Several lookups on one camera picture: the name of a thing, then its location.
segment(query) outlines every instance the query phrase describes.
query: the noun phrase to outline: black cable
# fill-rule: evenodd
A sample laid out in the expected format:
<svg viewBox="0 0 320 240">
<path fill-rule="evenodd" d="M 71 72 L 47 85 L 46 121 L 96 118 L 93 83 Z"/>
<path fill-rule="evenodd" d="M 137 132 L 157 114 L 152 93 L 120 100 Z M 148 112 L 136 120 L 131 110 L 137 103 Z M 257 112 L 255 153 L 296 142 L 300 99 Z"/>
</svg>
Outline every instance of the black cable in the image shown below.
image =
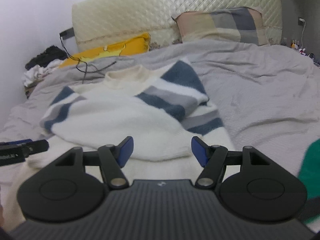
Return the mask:
<svg viewBox="0 0 320 240">
<path fill-rule="evenodd" d="M 102 69 L 98 69 L 95 65 L 90 64 L 90 66 L 94 67 L 96 70 L 95 70 L 95 71 L 88 71 L 88 66 L 89 66 L 88 63 L 85 62 L 85 61 L 83 61 L 83 60 L 81 60 L 81 59 L 78 58 L 78 57 L 73 57 L 72 55 L 70 55 L 70 53 L 67 51 L 66 47 L 64 46 L 64 44 L 63 44 L 63 42 L 62 42 L 62 37 L 60 37 L 60 41 L 61 41 L 61 45 L 62 45 L 62 47 L 64 48 L 64 50 L 66 51 L 68 57 L 71 58 L 72 60 L 78 61 L 77 65 L 76 65 L 76 69 L 79 70 L 80 72 L 84 73 L 84 76 L 83 76 L 83 79 L 82 79 L 82 83 L 84 83 L 84 80 L 85 80 L 85 77 L 86 77 L 87 73 L 88 73 L 88 74 L 90 74 L 90 73 L 98 73 L 98 74 L 100 74 L 100 75 L 102 75 L 102 76 L 105 76 L 104 74 L 101 73 L 101 71 L 102 71 L 102 70 L 105 70 L 105 69 L 108 68 L 108 67 L 111 67 L 112 65 L 114 65 L 114 64 L 116 63 L 116 61 L 114 61 L 114 62 L 112 62 L 111 64 L 109 64 L 108 66 L 103 67 Z M 85 70 L 81 70 L 81 69 L 79 68 L 80 62 L 85 63 Z"/>
</svg>

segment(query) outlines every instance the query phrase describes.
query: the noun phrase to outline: pillow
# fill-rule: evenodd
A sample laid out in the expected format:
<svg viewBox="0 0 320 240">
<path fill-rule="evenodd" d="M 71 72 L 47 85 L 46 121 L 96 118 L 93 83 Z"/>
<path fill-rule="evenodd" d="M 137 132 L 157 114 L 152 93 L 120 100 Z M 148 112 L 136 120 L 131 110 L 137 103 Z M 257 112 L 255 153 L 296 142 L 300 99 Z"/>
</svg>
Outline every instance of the pillow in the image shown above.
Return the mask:
<svg viewBox="0 0 320 240">
<path fill-rule="evenodd" d="M 177 22 L 182 42 L 203 38 L 268 44 L 262 15 L 253 8 L 240 7 L 214 12 L 184 12 L 172 18 Z"/>
<path fill-rule="evenodd" d="M 148 33 L 143 33 L 127 41 L 121 41 L 104 47 L 88 49 L 72 56 L 85 62 L 90 62 L 101 57 L 129 56 L 149 51 L 149 42 L 150 35 Z M 59 68 L 77 63 L 77 60 L 68 58 L 59 66 Z"/>
</svg>

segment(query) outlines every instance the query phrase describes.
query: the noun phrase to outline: power cord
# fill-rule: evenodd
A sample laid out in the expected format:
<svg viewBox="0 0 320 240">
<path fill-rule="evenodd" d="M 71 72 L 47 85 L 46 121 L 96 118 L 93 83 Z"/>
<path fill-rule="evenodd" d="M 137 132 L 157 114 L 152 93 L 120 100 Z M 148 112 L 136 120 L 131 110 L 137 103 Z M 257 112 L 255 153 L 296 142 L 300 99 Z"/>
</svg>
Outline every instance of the power cord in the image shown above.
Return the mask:
<svg viewBox="0 0 320 240">
<path fill-rule="evenodd" d="M 306 21 L 304 21 L 304 27 L 303 27 L 302 34 L 301 34 L 301 46 L 302 46 L 302 49 L 304 49 L 302 38 L 303 38 L 303 32 L 304 32 L 305 28 L 306 28 Z"/>
<path fill-rule="evenodd" d="M 76 65 L 76 69 L 79 70 L 80 72 L 84 73 L 84 76 L 83 76 L 83 79 L 82 79 L 82 84 L 84 83 L 84 79 L 85 79 L 87 73 L 88 73 L 88 74 L 90 74 L 90 73 L 98 73 L 98 74 L 104 76 L 104 74 L 101 73 L 101 71 L 102 71 L 102 70 L 105 70 L 105 69 L 108 68 L 108 67 L 111 67 L 112 65 L 114 65 L 114 64 L 116 63 L 116 61 L 114 61 L 114 62 L 112 62 L 111 64 L 109 64 L 108 66 L 105 66 L 105 67 L 103 67 L 102 69 L 98 69 L 95 65 L 93 65 L 93 64 L 89 64 L 89 65 L 88 65 L 87 62 L 81 60 L 80 58 L 78 58 L 78 57 L 73 57 L 72 55 L 70 55 L 70 53 L 68 52 L 68 50 L 66 49 L 66 47 L 64 46 L 64 44 L 63 44 L 63 42 L 62 42 L 62 37 L 60 37 L 60 41 L 61 41 L 61 45 L 62 45 L 62 47 L 64 48 L 64 50 L 66 51 L 68 57 L 71 58 L 72 60 L 78 61 L 77 65 Z M 81 69 L 79 68 L 80 62 L 85 63 L 85 70 L 81 70 Z M 95 71 L 88 71 L 88 66 L 92 66 L 92 67 L 94 67 L 96 70 L 95 70 Z"/>
</svg>

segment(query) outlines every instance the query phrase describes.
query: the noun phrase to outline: pile of clothes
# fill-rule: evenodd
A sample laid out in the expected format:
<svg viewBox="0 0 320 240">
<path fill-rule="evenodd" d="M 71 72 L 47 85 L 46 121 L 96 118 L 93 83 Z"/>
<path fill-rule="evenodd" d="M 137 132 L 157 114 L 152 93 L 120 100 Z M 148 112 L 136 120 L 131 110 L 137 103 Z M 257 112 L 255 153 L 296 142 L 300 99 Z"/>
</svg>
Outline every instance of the pile of clothes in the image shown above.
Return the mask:
<svg viewBox="0 0 320 240">
<path fill-rule="evenodd" d="M 48 47 L 43 53 L 31 59 L 25 66 L 26 70 L 22 76 L 23 85 L 26 88 L 34 86 L 43 80 L 45 76 L 52 73 L 65 59 L 66 52 L 57 46 Z"/>
</svg>

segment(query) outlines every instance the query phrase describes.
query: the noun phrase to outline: gray bedsheet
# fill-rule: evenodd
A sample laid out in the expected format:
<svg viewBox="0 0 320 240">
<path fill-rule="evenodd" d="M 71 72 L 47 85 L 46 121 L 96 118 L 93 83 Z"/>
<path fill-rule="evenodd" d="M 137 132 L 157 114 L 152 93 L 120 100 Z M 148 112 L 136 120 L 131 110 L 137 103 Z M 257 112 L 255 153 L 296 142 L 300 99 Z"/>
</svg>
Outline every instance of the gray bedsheet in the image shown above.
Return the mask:
<svg viewBox="0 0 320 240">
<path fill-rule="evenodd" d="M 183 57 L 217 104 L 236 149 L 252 145 L 297 175 L 305 150 L 320 135 L 320 70 L 312 60 L 283 46 L 201 40 L 94 64 L 101 69 L 117 61 L 107 70 L 137 64 L 157 69 Z M 39 120 L 52 99 L 63 86 L 80 84 L 82 78 L 74 66 L 48 76 L 27 102 L 12 109 L 0 141 L 37 139 Z M 102 79 L 101 74 L 88 74 L 85 82 Z"/>
</svg>

